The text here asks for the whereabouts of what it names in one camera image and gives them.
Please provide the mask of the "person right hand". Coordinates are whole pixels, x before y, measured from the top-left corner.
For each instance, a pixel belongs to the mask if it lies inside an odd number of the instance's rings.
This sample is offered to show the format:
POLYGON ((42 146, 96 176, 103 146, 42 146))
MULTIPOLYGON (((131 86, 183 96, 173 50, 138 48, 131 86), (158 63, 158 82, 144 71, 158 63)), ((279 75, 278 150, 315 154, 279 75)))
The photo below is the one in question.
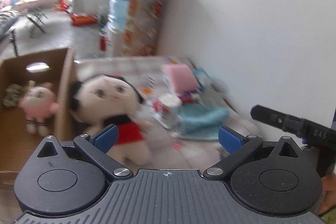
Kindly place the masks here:
POLYGON ((333 209, 336 204, 336 176, 335 173, 322 178, 324 199, 319 208, 319 214, 333 209))

